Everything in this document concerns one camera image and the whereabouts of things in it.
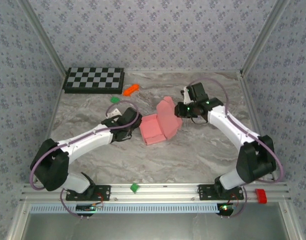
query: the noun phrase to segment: checkerboard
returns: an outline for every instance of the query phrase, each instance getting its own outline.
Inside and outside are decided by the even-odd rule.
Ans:
[[[71,67],[63,89],[66,94],[122,94],[124,69],[113,67]]]

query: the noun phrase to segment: pink object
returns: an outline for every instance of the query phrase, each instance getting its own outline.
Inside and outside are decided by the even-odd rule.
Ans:
[[[146,145],[171,139],[182,126],[182,119],[175,116],[175,104],[170,96],[164,97],[156,107],[157,114],[144,116],[139,126]]]

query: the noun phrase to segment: orange toy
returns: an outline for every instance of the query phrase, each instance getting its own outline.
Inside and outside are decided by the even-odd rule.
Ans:
[[[123,95],[126,97],[130,97],[131,94],[135,91],[139,91],[139,84],[133,84],[128,89],[123,92]]]

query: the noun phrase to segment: green cube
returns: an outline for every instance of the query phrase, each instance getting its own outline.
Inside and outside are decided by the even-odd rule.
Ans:
[[[133,193],[136,193],[138,189],[139,189],[139,185],[137,185],[136,183],[133,183],[131,186],[131,190],[133,191]]]
[[[111,98],[111,102],[114,103],[114,104],[118,103],[119,101],[120,101],[120,99],[118,97],[114,96],[114,97]]]

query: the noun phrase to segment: patterned wallpaper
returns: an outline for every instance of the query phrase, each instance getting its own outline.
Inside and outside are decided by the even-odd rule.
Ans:
[[[30,0],[63,64],[238,70],[276,0]]]
[[[45,138],[60,83],[17,2],[0,1],[0,239]]]
[[[306,0],[291,0],[247,79],[306,235]]]

